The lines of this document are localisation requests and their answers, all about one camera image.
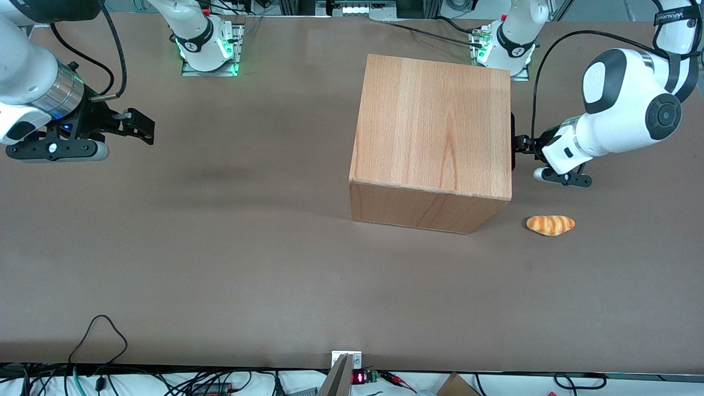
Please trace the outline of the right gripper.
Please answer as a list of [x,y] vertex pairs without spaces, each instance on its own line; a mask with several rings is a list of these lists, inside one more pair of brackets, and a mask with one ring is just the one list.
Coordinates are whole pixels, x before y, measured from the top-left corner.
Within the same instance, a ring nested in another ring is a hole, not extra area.
[[155,123],[151,118],[127,108],[121,113],[106,104],[83,104],[64,118],[55,119],[33,106],[14,106],[2,103],[2,144],[15,145],[43,127],[58,126],[68,134],[88,135],[110,133],[121,137],[138,138],[147,145],[154,144]]

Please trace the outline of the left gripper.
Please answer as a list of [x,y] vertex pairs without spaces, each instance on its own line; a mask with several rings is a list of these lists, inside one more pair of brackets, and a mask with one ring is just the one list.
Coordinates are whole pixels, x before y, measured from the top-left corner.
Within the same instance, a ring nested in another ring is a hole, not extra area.
[[535,160],[548,164],[558,175],[569,173],[574,168],[586,163],[588,155],[578,143],[576,126],[578,118],[571,118],[557,128],[548,143],[543,137],[516,135],[512,137],[512,148],[515,155],[533,155]]

